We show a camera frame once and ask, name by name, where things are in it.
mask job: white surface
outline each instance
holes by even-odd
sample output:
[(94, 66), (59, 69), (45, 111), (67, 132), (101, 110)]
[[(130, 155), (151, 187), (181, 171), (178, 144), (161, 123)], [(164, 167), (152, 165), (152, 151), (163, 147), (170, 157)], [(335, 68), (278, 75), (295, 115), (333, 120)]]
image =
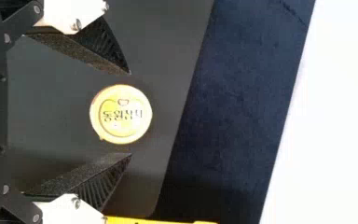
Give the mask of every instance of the white surface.
[(85, 28), (104, 14), (103, 0), (45, 0), (44, 16), (35, 26), (52, 26), (66, 35), (78, 31), (72, 29), (76, 19)]
[(358, 0), (316, 1), (261, 223), (358, 223)]
[(76, 209), (75, 194), (64, 194), (51, 203), (35, 203), (43, 212), (43, 224), (105, 224), (103, 215), (81, 201)]

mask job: white clamp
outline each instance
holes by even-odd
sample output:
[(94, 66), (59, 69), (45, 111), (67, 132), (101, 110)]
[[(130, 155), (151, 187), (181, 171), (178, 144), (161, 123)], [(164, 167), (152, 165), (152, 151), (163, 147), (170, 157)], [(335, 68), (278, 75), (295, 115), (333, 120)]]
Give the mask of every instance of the white clamp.
[(74, 35), (107, 10), (109, 5), (104, 0), (45, 0), (44, 16), (35, 26), (51, 26)]
[(44, 224), (105, 224), (106, 218), (75, 194), (64, 194), (51, 203), (34, 203), (43, 212)]

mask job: black metal plate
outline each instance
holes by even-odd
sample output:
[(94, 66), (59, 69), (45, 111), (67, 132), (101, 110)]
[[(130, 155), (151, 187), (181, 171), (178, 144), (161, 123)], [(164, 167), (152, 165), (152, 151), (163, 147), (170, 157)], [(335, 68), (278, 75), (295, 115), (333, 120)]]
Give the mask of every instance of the black metal plate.
[[(213, 1), (110, 5), (105, 18), (131, 77), (104, 74), (26, 37), (8, 54), (11, 166), (18, 186), (28, 189), (109, 152), (130, 150), (130, 167), (105, 213), (146, 217), (158, 200)], [(148, 133), (127, 147), (101, 142), (89, 119), (94, 95), (117, 83), (142, 90), (154, 110)]]

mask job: screw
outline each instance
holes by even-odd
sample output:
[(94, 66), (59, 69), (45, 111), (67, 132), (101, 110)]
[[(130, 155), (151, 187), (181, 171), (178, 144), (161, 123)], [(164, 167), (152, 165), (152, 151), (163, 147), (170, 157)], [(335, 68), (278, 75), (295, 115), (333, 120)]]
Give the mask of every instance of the screw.
[(80, 31), (82, 29), (81, 22), (79, 19), (76, 19), (76, 22), (72, 24), (72, 30), (74, 31)]
[(104, 1), (103, 11), (107, 12), (109, 10), (110, 6), (107, 2)]
[(0, 74), (0, 82), (6, 82), (7, 81), (7, 77)]
[(40, 7), (39, 6), (34, 6), (34, 12), (36, 14), (39, 14), (40, 13)]
[(75, 205), (75, 209), (78, 209), (81, 204), (81, 200), (79, 198), (73, 198), (72, 203)]
[(107, 224), (107, 217), (103, 217), (103, 221), (104, 221), (103, 224)]
[(4, 36), (5, 36), (5, 43), (6, 44), (10, 43), (11, 42), (10, 35), (4, 34)]
[(7, 195), (9, 191), (10, 191), (10, 187), (8, 185), (4, 185), (4, 190), (3, 190), (2, 194)]
[(0, 156), (5, 155), (5, 153), (6, 153), (5, 147), (0, 146)]
[(40, 219), (40, 216), (39, 216), (38, 214), (36, 214), (36, 215), (34, 215), (34, 217), (32, 218), (32, 221), (33, 221), (33, 222), (37, 222), (37, 221), (39, 221), (39, 219)]

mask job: round can lid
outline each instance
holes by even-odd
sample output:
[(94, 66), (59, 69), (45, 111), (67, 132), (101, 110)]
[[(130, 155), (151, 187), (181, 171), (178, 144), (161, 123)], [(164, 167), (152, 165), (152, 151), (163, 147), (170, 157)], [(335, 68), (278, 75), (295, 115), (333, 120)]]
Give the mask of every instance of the round can lid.
[(141, 138), (150, 126), (153, 113), (147, 97), (128, 85), (100, 91), (89, 109), (92, 128), (102, 140), (129, 144)]

